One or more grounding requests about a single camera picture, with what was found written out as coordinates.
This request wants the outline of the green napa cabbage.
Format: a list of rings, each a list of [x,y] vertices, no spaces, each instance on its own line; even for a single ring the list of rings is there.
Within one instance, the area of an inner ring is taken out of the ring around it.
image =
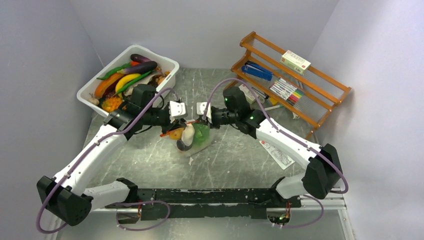
[[[204,147],[211,140],[211,129],[207,125],[194,123],[193,147]]]

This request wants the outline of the white mushroom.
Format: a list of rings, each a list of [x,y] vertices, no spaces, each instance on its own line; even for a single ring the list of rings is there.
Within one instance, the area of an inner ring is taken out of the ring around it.
[[[195,135],[195,128],[192,123],[188,123],[182,133],[181,140],[186,144],[190,145],[193,143],[194,135]]]

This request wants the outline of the clear zip bag orange zipper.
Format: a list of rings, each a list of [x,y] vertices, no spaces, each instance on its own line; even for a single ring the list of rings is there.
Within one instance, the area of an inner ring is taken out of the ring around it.
[[[175,122],[159,135],[171,145],[171,154],[191,157],[206,148],[214,140],[215,132],[198,120]]]

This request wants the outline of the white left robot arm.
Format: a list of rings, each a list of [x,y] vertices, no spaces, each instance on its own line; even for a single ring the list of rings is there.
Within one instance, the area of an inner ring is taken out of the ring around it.
[[[93,210],[114,204],[134,207],[139,200],[138,186],[125,178],[89,188],[98,168],[115,150],[125,145],[143,126],[170,127],[187,115],[186,104],[176,91],[167,87],[160,91],[142,84],[135,87],[129,100],[112,111],[97,135],[61,171],[53,177],[43,176],[36,184],[42,202],[36,217],[40,233],[52,234],[62,229],[43,229],[42,215],[49,211],[67,226],[80,224]]]

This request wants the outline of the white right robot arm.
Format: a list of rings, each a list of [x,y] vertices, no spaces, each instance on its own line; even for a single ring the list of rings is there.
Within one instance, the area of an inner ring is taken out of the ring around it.
[[[266,111],[251,108],[238,87],[225,89],[223,98],[224,108],[197,103],[202,122],[212,128],[234,125],[241,133],[277,148],[304,169],[303,173],[276,181],[269,197],[275,207],[282,207],[294,196],[308,194],[322,200],[332,192],[343,173],[334,146],[310,142],[279,125]]]

